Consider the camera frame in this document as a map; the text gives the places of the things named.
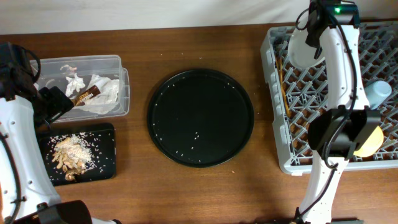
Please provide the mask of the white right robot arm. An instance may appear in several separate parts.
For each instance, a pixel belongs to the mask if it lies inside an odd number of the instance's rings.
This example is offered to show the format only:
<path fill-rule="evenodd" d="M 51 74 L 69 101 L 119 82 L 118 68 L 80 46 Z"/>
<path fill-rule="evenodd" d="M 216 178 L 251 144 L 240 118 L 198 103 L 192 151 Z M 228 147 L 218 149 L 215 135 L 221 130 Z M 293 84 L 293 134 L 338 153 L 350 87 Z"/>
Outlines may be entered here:
<path fill-rule="evenodd" d="M 370 108 L 358 55 L 359 9 L 349 1 L 310 1 L 295 22 L 288 56 L 295 68 L 326 63 L 326 112 L 308 127 L 313 160 L 293 223 L 331 223 L 338 183 L 349 160 L 376 135 L 380 114 Z"/>

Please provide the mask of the yellow-green bowl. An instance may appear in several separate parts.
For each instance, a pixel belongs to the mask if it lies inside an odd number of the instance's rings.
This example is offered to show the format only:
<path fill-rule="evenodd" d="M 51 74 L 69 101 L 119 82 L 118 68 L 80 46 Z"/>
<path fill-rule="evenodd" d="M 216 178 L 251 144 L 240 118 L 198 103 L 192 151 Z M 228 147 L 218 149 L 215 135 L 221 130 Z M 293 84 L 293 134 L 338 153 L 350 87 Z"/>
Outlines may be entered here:
<path fill-rule="evenodd" d="M 369 157 L 382 146 L 383 142 L 383 131 L 379 126 L 377 126 L 361 148 L 354 152 L 354 155 L 358 157 Z"/>

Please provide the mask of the light blue cup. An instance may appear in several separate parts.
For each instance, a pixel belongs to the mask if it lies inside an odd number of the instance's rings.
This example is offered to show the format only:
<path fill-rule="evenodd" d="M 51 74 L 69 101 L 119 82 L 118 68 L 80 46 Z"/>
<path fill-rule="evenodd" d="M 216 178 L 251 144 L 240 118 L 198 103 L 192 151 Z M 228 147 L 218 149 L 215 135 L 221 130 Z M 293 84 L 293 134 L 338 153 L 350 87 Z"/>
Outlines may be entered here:
<path fill-rule="evenodd" d="M 392 88 L 390 84 L 380 80 L 368 85 L 364 91 L 369 101 L 369 107 L 375 110 L 390 96 Z"/>

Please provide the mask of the food scraps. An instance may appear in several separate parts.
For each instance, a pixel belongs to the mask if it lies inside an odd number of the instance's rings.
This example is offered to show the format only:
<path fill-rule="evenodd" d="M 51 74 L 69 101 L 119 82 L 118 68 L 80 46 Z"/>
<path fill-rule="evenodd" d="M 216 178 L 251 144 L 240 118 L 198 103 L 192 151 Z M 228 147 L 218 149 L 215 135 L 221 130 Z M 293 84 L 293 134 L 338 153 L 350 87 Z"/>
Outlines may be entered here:
<path fill-rule="evenodd" d="M 78 179 L 93 180 L 105 173 L 101 165 L 100 134 L 80 132 L 61 134 L 44 139 L 44 164 L 51 181 L 76 182 Z"/>

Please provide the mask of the grey plate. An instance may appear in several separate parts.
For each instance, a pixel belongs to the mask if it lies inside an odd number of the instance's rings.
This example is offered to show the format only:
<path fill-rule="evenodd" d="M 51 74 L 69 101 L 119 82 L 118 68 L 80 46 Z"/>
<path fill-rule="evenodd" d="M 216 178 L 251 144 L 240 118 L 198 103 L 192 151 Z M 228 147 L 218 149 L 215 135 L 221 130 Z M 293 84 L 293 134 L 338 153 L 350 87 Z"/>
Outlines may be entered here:
<path fill-rule="evenodd" d="M 325 60 L 323 49 L 321 47 L 321 54 L 318 59 L 314 59 L 315 48 L 310 47 L 305 43 L 308 32 L 307 28 L 304 30 L 294 29 L 288 46 L 288 56 L 290 63 L 295 68 L 310 68 L 314 67 Z"/>

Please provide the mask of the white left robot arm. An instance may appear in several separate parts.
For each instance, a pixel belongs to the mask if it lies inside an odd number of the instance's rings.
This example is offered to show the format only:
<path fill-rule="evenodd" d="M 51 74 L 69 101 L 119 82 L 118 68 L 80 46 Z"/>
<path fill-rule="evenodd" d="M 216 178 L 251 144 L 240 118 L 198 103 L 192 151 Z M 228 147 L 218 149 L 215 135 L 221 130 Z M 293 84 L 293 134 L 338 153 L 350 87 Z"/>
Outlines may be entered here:
<path fill-rule="evenodd" d="M 63 202 L 44 166 L 36 130 L 74 103 L 59 88 L 37 89 L 30 50 L 1 44 L 1 223 L 101 223 L 81 200 Z"/>

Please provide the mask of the small white tissue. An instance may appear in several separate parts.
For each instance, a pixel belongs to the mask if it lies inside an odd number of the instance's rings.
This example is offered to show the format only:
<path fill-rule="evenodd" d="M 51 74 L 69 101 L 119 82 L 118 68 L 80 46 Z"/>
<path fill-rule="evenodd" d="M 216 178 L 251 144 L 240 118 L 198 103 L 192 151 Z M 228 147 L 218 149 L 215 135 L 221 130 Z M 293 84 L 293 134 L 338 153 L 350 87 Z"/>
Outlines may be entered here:
<path fill-rule="evenodd" d="M 74 91 L 78 93 L 85 87 L 83 79 L 78 77 L 76 73 L 73 74 L 73 77 L 66 77 L 66 80 L 68 81 L 68 85 L 65 90 L 65 95 L 67 97 L 72 96 Z"/>

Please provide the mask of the wooden chopstick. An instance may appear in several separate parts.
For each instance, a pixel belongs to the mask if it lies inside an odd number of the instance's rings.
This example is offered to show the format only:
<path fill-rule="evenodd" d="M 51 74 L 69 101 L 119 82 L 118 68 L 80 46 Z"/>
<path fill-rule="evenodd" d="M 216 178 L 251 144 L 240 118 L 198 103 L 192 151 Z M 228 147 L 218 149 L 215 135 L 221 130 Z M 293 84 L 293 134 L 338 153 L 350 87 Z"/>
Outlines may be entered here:
<path fill-rule="evenodd" d="M 282 69 L 281 69 L 281 65 L 282 65 L 281 58 L 279 58 L 279 57 L 276 58 L 275 65 L 277 67 L 279 83 L 280 83 L 280 85 L 282 85 L 283 84 L 283 74 L 282 74 Z"/>
<path fill-rule="evenodd" d="M 289 106 L 287 104 L 287 97 L 286 97 L 284 86 L 283 86 L 283 63 L 282 63 L 282 58 L 278 59 L 278 65 L 279 65 L 278 69 L 279 69 L 280 88 L 281 88 L 281 92 L 282 92 L 284 108 L 285 108 L 286 115 L 289 118 L 290 117 L 290 110 L 289 110 Z"/>

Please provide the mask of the gold brown snack wrapper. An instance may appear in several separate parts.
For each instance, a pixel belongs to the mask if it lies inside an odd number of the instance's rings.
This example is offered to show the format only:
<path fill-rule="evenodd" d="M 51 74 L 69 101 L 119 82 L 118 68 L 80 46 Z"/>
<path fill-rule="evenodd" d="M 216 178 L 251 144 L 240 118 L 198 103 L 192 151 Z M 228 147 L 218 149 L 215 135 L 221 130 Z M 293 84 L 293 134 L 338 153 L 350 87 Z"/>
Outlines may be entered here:
<path fill-rule="evenodd" d="M 100 93 L 101 93 L 100 89 L 96 85 L 93 85 L 91 88 L 89 88 L 88 90 L 84 91 L 83 93 L 72 99 L 72 102 L 75 106 L 82 106 L 88 100 L 99 95 Z"/>

